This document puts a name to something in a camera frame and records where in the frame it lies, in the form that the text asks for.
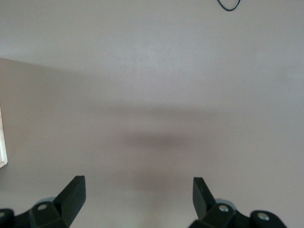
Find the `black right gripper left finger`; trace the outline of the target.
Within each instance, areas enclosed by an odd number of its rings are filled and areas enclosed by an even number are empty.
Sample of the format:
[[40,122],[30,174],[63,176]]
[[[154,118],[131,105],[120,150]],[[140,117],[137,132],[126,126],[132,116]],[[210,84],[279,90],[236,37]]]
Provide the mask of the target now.
[[68,228],[86,200],[85,176],[75,176],[56,196],[38,201],[24,213],[0,210],[2,228]]

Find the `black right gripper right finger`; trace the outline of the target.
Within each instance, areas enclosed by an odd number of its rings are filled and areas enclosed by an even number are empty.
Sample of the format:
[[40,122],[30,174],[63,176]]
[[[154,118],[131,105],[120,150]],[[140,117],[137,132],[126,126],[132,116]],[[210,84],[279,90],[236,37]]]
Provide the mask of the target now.
[[202,177],[193,178],[192,201],[198,216],[191,228],[285,228],[284,222],[274,213],[254,210],[247,217],[235,205],[215,199]]

